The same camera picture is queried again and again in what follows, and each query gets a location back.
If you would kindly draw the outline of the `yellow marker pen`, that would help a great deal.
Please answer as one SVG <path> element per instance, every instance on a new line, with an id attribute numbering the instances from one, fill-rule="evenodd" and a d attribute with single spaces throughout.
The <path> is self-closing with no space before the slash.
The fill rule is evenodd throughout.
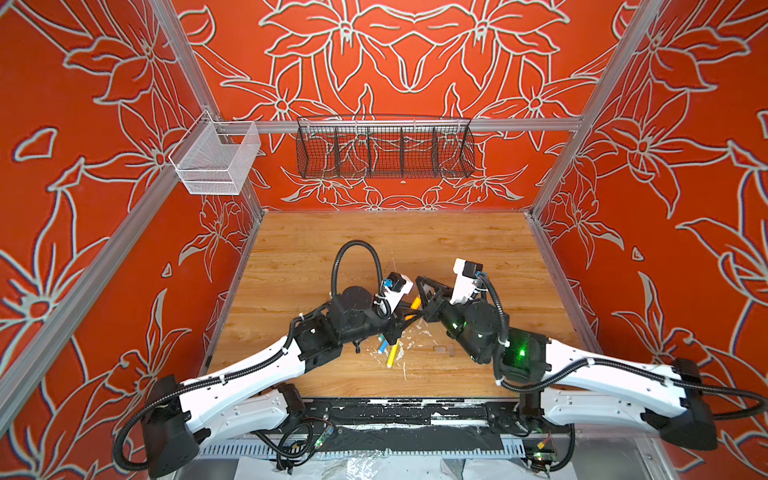
<path id="1" fill-rule="evenodd" d="M 394 344 L 390 346 L 390 350 L 389 350 L 389 354 L 386 362 L 386 367 L 388 369 L 391 369 L 394 366 L 394 363 L 398 358 L 399 351 L 400 351 L 400 341 L 397 340 Z"/>

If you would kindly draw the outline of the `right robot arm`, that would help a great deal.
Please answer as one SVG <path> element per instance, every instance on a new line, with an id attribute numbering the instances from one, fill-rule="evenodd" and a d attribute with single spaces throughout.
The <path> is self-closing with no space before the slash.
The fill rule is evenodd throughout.
<path id="1" fill-rule="evenodd" d="M 625 361 L 513 328 L 487 281 L 461 277 L 449 287 L 419 277 L 416 287 L 426 320 L 440 322 L 474 362 L 492 366 L 498 385 L 519 394 L 524 421 L 623 426 L 690 450 L 717 447 L 695 362 Z"/>

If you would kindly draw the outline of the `orange marker pen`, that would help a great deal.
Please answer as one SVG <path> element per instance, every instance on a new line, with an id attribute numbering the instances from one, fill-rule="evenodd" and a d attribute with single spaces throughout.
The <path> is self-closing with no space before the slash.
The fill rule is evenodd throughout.
<path id="1" fill-rule="evenodd" d="M 410 313 L 406 316 L 407 320 L 416 319 L 420 315 L 421 298 L 416 297 L 410 305 Z"/>

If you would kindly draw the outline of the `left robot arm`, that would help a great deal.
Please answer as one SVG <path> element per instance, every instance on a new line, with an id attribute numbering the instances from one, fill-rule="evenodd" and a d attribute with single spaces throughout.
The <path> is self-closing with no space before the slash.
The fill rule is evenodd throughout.
<path id="1" fill-rule="evenodd" d="M 409 291 L 385 288 L 373 295 L 348 287 L 294 318 L 284 337 L 244 360 L 183 382 L 162 378 L 121 432 L 140 426 L 145 461 L 128 460 L 117 439 L 115 462 L 156 479 L 181 469 L 217 440 L 299 422 L 303 400 L 291 380 L 337 359 L 347 344 L 359 346 L 378 336 L 394 344 L 420 316 L 402 300 Z"/>

